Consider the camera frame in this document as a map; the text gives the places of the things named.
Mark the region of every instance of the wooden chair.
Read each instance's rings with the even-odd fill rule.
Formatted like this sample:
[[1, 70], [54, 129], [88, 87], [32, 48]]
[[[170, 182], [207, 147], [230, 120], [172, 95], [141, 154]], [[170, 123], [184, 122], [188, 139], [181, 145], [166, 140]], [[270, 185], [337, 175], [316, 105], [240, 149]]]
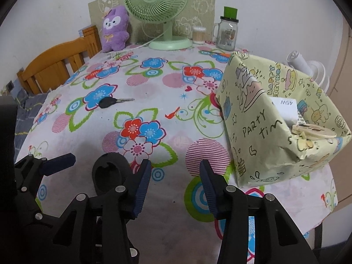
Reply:
[[83, 52], [92, 58], [101, 51], [96, 26], [83, 30], [83, 37], [54, 46], [37, 56], [23, 71], [17, 73], [22, 87], [33, 94], [56, 89], [70, 77], [64, 60], [70, 62], [73, 72], [83, 64]]

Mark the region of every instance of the jar handle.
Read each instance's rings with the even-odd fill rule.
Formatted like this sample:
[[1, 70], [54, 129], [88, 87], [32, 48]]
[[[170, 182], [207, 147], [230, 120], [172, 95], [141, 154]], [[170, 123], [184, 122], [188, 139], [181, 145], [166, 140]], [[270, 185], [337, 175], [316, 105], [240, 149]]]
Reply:
[[214, 26], [213, 26], [213, 37], [214, 38], [216, 38], [216, 36], [214, 35], [215, 27], [218, 26], [218, 31], [219, 31], [219, 24], [220, 23], [214, 23]]

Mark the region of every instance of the open box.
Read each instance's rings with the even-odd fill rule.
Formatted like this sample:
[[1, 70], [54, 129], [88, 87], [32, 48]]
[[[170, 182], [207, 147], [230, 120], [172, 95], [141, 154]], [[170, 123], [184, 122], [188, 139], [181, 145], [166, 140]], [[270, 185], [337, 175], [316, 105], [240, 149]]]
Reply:
[[[297, 100], [307, 123], [336, 138], [307, 140], [292, 134], [270, 97]], [[234, 52], [216, 95], [237, 163], [239, 187], [284, 181], [325, 166], [351, 140], [351, 131], [330, 98], [306, 74], [286, 65]]]

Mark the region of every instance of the floral tablecloth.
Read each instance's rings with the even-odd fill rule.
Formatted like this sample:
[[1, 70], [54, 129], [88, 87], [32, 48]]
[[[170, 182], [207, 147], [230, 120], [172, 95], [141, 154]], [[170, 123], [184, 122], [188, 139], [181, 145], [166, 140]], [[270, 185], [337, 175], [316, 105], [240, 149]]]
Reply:
[[[72, 152], [76, 164], [44, 177], [37, 201], [60, 216], [79, 193], [94, 196], [92, 166], [105, 152], [119, 152], [135, 172], [152, 162], [144, 208], [128, 223], [141, 263], [216, 263], [225, 221], [214, 220], [199, 177], [208, 159], [216, 173], [235, 184], [233, 157], [215, 94], [229, 54], [212, 43], [181, 51], [146, 47], [99, 53], [51, 92], [19, 153], [48, 159]], [[105, 96], [134, 98], [102, 109]], [[327, 165], [289, 181], [243, 189], [273, 193], [302, 233], [317, 226], [337, 205]], [[249, 220], [248, 261], [255, 234]]]

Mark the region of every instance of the key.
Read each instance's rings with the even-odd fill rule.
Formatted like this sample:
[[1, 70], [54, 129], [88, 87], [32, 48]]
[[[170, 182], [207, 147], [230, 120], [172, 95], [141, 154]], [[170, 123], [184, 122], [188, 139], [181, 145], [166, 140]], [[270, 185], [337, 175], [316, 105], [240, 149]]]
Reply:
[[99, 101], [98, 106], [100, 108], [108, 108], [108, 107], [110, 107], [113, 104], [123, 103], [123, 102], [126, 102], [126, 101], [134, 101], [134, 98], [116, 99], [114, 97], [108, 96], [108, 97], [104, 97], [101, 101]]

